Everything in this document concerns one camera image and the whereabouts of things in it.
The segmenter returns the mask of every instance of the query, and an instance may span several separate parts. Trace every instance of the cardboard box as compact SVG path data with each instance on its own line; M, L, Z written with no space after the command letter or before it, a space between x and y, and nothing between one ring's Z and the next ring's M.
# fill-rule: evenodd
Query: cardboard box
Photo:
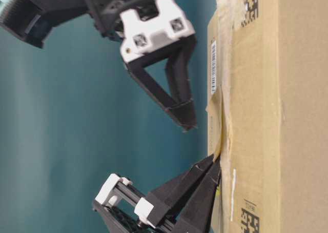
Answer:
M328 231L327 3L217 0L207 108L209 153L221 152L222 166L215 232Z

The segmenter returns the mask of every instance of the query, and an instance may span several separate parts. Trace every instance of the barcode label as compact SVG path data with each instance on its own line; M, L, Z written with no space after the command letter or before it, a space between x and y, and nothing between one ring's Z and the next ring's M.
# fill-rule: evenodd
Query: barcode label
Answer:
M212 43L211 53L211 94L216 90L216 41Z

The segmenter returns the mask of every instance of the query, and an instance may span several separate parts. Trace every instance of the white plastic bracket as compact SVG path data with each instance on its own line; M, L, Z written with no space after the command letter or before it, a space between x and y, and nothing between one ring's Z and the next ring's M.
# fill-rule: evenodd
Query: white plastic bracket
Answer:
M154 205L152 205L149 201L142 197L135 206L134 213L139 217L140 221L142 221L146 225L152 226L155 229L156 227L147 220L147 217L149 216L153 208Z
M120 14L125 35L120 52L126 63L195 33L174 0L156 0L155 3L159 15L147 21L142 21L134 9Z
M116 174L111 174L101 187L95 200L103 206L116 206L122 199L114 192L114 188L118 182L121 182L126 186L132 185L132 182L129 179L121 178Z

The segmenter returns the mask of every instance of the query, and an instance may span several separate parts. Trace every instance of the teal background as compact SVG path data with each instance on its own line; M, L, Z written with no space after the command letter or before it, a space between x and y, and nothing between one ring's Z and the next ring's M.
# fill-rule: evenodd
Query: teal background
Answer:
M119 43L89 16L54 29L43 50L0 30L0 232L108 232L91 202L110 173L147 193L206 156L215 0L176 1L198 38L189 65L198 129L188 133L127 75Z

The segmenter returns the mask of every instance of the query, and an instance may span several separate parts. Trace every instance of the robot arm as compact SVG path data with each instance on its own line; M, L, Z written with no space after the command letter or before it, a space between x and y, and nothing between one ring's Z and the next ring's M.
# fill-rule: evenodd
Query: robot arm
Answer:
M0 26L42 48L56 27L88 13L103 37L121 42L130 76L184 130L196 126L188 62L195 30L174 0L0 0ZM145 68L168 59L170 94Z

